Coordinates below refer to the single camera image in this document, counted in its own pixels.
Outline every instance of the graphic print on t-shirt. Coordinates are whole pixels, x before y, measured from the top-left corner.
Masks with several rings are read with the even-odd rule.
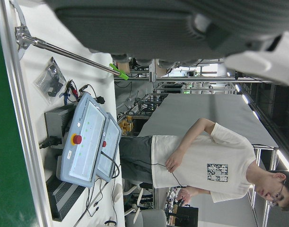
[[[207,164],[207,179],[228,182],[228,164]]]

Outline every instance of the gray pants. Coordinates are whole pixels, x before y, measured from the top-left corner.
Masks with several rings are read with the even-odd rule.
[[[152,136],[121,138],[119,153],[122,178],[153,183],[151,144]]]

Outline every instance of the man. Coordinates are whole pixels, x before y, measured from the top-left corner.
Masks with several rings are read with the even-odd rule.
[[[204,131],[210,136],[201,135]],[[289,210],[289,172],[261,169],[245,137],[205,118],[183,138],[122,138],[120,157],[123,178],[155,188],[187,185],[177,196],[184,204],[199,193],[210,194],[214,202],[239,199],[255,184],[271,206]]]

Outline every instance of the man's hand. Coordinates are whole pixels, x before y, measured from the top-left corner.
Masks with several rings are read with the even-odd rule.
[[[165,162],[166,169],[170,173],[174,172],[181,165],[183,156],[182,152],[175,150]]]
[[[183,200],[184,202],[181,204],[181,206],[185,205],[185,204],[189,204],[191,201],[191,194],[190,192],[186,189],[186,188],[181,188],[176,200]]]
[[[201,188],[187,186],[186,188],[180,189],[176,200],[181,199],[184,200],[184,203],[182,204],[183,206],[184,204],[189,204],[189,202],[191,201],[191,197],[196,196],[198,194],[210,194],[210,191]]]

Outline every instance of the power cord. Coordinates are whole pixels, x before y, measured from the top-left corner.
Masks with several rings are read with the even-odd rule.
[[[39,149],[42,149],[42,148],[47,148],[47,147],[50,147],[50,146],[56,146],[56,145],[59,145],[59,144],[62,144],[62,141],[61,139],[55,137],[55,136],[50,136],[49,138],[46,138],[42,143],[41,145],[39,146]]]

